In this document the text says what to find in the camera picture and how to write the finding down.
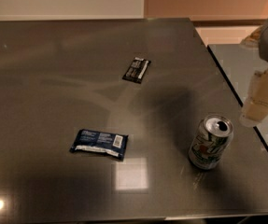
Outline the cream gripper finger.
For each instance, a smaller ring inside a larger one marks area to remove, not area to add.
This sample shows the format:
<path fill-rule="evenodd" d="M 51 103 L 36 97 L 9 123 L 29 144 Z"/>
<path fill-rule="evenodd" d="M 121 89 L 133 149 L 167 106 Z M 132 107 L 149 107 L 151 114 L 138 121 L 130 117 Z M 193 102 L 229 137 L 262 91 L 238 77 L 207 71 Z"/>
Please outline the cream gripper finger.
<path fill-rule="evenodd" d="M 268 116 L 268 68 L 256 71 L 250 80 L 247 98 L 242 107 L 240 122 L 255 127 Z"/>
<path fill-rule="evenodd" d="M 250 35 L 241 41 L 241 45 L 247 48 L 256 48 L 261 36 L 261 27 L 258 27 Z"/>

